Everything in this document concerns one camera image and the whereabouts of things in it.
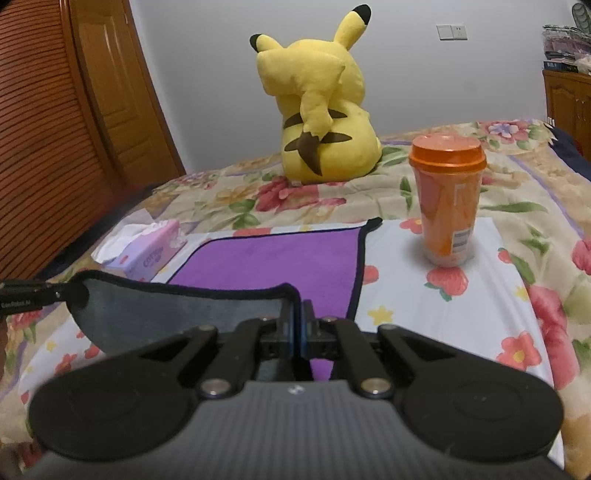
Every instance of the floral bedspread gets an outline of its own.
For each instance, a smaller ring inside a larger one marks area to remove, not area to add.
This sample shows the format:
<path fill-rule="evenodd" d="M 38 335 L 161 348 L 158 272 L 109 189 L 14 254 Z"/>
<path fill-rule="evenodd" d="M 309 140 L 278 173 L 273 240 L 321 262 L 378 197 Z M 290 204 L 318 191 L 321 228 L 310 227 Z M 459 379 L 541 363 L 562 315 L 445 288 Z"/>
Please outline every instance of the floral bedspread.
<path fill-rule="evenodd" d="M 555 155 L 549 147 L 554 138 L 542 122 L 473 122 L 388 137 L 377 168 L 349 182 L 292 186 L 282 175 L 279 155 L 272 155 L 170 181 L 137 208 L 146 208 L 155 219 L 179 219 L 185 233 L 376 216 L 408 219 L 407 227 L 419 231 L 408 150 L 416 135 L 429 131 L 474 135 L 486 149 L 489 166 L 479 215 L 492 217 L 506 248 L 499 258 L 515 264 L 524 280 L 523 295 L 529 295 L 538 317 L 564 404 L 566 468 L 585 478 L 591 473 L 591 184 Z M 555 202 L 561 213 L 549 211 L 548 202 Z M 556 215 L 562 215 L 559 222 Z M 98 268 L 89 254 L 55 280 L 86 268 Z M 27 399 L 19 398 L 18 380 L 38 349 L 54 348 L 46 340 L 67 316 L 65 305 L 54 305 L 9 317 L 0 381 L 1 442 L 30 439 L 23 407 Z M 516 352 L 513 366 L 526 370 L 525 357 Z M 56 368 L 68 371 L 76 362 L 75 355 L 65 355 Z"/>

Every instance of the light switch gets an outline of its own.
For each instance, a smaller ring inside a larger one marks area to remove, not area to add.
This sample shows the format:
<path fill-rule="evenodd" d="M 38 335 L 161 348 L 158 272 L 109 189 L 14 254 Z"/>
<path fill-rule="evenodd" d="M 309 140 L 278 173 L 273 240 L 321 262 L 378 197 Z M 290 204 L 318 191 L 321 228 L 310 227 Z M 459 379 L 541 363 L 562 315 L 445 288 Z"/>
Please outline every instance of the light switch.
<path fill-rule="evenodd" d="M 454 40 L 467 40 L 468 34 L 464 25 L 452 25 L 452 33 Z"/>
<path fill-rule="evenodd" d="M 451 25 L 438 25 L 439 40 L 454 40 Z"/>

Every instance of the stuffed toy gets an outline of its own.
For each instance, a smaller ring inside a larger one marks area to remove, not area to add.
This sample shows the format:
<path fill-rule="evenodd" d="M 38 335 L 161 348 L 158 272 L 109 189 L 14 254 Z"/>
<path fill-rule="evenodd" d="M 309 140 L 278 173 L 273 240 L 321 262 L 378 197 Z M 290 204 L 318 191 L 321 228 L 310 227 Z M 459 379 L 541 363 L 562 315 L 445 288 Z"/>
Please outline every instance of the stuffed toy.
<path fill-rule="evenodd" d="M 365 85 L 349 53 L 368 25 L 360 5 L 340 23 L 333 41 L 298 40 L 288 47 L 253 35 L 256 67 L 265 93 L 283 116 L 285 176 L 302 183 L 346 181 L 369 173 L 382 145 L 360 105 Z"/>

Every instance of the pikachu ear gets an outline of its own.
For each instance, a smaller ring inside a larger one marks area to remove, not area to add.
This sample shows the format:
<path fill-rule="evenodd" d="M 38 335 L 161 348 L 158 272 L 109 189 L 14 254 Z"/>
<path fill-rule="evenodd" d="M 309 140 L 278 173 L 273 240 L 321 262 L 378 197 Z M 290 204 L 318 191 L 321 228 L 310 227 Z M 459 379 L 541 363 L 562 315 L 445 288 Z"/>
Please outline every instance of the pikachu ear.
<path fill-rule="evenodd" d="M 355 42 L 359 40 L 359 37 L 365 31 L 370 17 L 371 9 L 369 5 L 363 4 L 355 7 L 351 12 L 345 15 L 339 28 L 336 30 L 335 39 L 333 41 L 340 43 L 349 50 L 355 45 Z"/>
<path fill-rule="evenodd" d="M 273 50 L 275 48 L 283 48 L 274 38 L 260 33 L 254 34 L 251 37 L 251 47 L 254 48 L 257 53 L 260 51 Z"/>

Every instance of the purple microfiber cloth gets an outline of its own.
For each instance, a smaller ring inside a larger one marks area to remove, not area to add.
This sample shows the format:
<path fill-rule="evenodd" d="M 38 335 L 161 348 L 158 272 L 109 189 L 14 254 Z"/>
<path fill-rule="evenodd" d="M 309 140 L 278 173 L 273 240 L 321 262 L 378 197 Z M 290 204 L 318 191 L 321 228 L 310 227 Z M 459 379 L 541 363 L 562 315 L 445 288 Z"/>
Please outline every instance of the purple microfiber cloth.
<path fill-rule="evenodd" d="M 191 254 L 169 284 L 213 290 L 254 290 L 290 283 L 310 299 L 317 317 L 355 318 L 363 281 L 365 236 L 357 228 L 220 238 Z M 315 380 L 328 380 L 333 362 L 315 359 Z"/>

